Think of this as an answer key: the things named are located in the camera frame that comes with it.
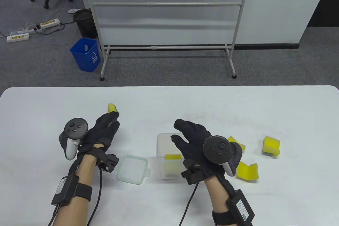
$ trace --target sponge piece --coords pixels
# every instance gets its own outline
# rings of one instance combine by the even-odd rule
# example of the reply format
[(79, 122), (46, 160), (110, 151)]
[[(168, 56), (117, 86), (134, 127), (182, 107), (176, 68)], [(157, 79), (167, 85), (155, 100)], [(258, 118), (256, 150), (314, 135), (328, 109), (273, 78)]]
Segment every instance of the sponge piece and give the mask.
[(262, 146), (262, 150), (265, 153), (271, 153), (274, 156), (278, 156), (280, 154), (280, 140), (274, 139), (272, 137), (266, 136), (264, 139), (264, 143)]
[(181, 154), (166, 154), (165, 155), (166, 160), (180, 160), (182, 159)]
[(111, 112), (118, 112), (118, 111), (117, 111), (117, 108), (115, 107), (115, 104), (109, 103), (109, 104), (108, 104), (107, 112), (108, 112), (108, 113), (111, 113)]
[(243, 162), (240, 162), (239, 166), (237, 167), (237, 178), (247, 181), (258, 180), (258, 164), (254, 163), (248, 166)]
[(242, 150), (242, 151), (245, 151), (246, 146), (243, 145), (243, 144), (241, 144), (241, 143), (239, 143), (238, 141), (236, 141), (232, 136), (230, 136), (230, 137), (228, 138), (228, 140), (229, 140), (229, 142), (235, 142), (235, 143), (238, 143), (238, 144), (241, 146), (241, 150)]

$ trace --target black cable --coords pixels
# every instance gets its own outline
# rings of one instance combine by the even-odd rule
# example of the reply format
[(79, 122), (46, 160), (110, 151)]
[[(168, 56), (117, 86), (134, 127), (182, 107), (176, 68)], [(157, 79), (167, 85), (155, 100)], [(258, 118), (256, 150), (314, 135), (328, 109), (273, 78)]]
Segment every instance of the black cable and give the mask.
[(93, 210), (93, 213), (90, 217), (90, 219), (88, 220), (87, 226), (90, 226), (90, 223), (93, 219), (93, 216), (95, 214), (95, 212), (97, 211), (98, 205), (99, 205), (99, 201), (100, 201), (100, 197), (101, 197), (101, 190), (102, 190), (102, 170), (99, 168), (100, 170), (100, 187), (99, 187), (99, 195), (98, 195), (98, 200), (97, 200), (97, 204), (95, 205), (95, 208)]
[(10, 36), (10, 34), (7, 35), (7, 36), (6, 36), (6, 35), (3, 35), (2, 32), (1, 32), (1, 30), (0, 30), (0, 34), (1, 34), (2, 36), (4, 36), (4, 37)]
[(49, 222), (49, 224), (47, 226), (51, 226), (52, 225), (52, 222), (54, 221), (55, 217), (57, 216), (57, 213), (59, 211), (59, 208), (60, 208), (60, 205), (57, 205), (54, 209), (54, 212), (53, 212), (53, 215), (52, 215), (52, 219), (51, 221)]
[(58, 32), (58, 31), (61, 31), (61, 30), (64, 30), (65, 29), (65, 25), (64, 24), (60, 24), (60, 25), (63, 25), (63, 27), (61, 28), (61, 29), (56, 29), (56, 30), (54, 30), (54, 31), (52, 31), (52, 32), (50, 32), (50, 33), (40, 33), (40, 32), (38, 32), (37, 30), (34, 30), (36, 33), (38, 33), (38, 34), (42, 34), (42, 35), (50, 35), (50, 34), (52, 34), (52, 33), (55, 33), (55, 32)]
[(187, 213), (187, 210), (189, 209), (190, 202), (191, 202), (191, 200), (193, 199), (194, 193), (195, 193), (195, 191), (196, 191), (197, 188), (198, 188), (198, 184), (199, 184), (199, 183), (196, 184), (196, 186), (195, 186), (195, 188), (194, 188), (194, 191), (193, 191), (193, 193), (192, 193), (192, 195), (191, 195), (191, 197), (190, 197), (190, 199), (189, 199), (189, 202), (187, 203), (187, 206), (186, 206), (184, 215), (182, 216), (182, 219), (181, 219), (181, 221), (180, 221), (180, 223), (179, 223), (179, 226), (181, 226), (182, 222), (184, 221), (184, 218), (185, 218), (185, 215), (186, 215), (186, 213)]
[(53, 18), (56, 14), (58, 14), (58, 13), (64, 8), (65, 4), (66, 4), (66, 1), (63, 2), (62, 7), (61, 7), (57, 12), (55, 12), (55, 13), (52, 14), (52, 16), (48, 19), (48, 21), (49, 21), (49, 20), (52, 20), (52, 18)]
[(75, 21), (73, 20), (72, 22), (67, 22), (67, 23), (60, 23), (61, 25), (67, 25), (67, 24), (72, 24), (74, 23)]

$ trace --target black trash bin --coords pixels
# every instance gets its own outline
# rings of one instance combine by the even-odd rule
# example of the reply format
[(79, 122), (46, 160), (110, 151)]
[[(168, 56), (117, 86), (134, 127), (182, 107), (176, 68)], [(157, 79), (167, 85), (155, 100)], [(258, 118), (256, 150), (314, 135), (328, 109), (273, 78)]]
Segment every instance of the black trash bin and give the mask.
[(82, 9), (73, 14), (82, 37), (94, 39), (98, 37), (91, 9)]

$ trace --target white table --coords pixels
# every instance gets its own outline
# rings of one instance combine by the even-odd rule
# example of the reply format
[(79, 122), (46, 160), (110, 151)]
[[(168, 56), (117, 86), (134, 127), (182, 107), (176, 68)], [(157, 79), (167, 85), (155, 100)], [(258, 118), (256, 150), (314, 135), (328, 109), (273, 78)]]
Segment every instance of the white table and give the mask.
[[(92, 126), (108, 103), (121, 127), (109, 152), (148, 157), (153, 170), (140, 186), (104, 173), (93, 225), (176, 226), (194, 186), (159, 179), (156, 137), (175, 132), (175, 119), (201, 123), (234, 136), (247, 148), (244, 163), (258, 163), (260, 179), (241, 188), (256, 216), (254, 226), (337, 225), (339, 93), (331, 86), (10, 88), (0, 98), (0, 225), (46, 226), (50, 205), (70, 162), (58, 135), (73, 117)], [(266, 136), (281, 140), (278, 159), (262, 155)], [(90, 213), (96, 203), (96, 171)], [(213, 225), (204, 184), (183, 225)]]

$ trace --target vr controller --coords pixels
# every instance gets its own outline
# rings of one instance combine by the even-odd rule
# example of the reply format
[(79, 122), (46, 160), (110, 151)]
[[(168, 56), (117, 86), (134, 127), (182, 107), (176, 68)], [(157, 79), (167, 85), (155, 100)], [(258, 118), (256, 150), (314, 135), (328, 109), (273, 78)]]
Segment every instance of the vr controller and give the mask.
[(80, 140), (86, 136), (87, 132), (88, 123), (83, 118), (73, 118), (65, 125), (59, 136), (59, 142), (68, 160), (71, 161), (75, 158)]
[(227, 175), (235, 176), (242, 157), (239, 144), (229, 142), (222, 136), (211, 136), (205, 141), (202, 149), (209, 161), (222, 165)]

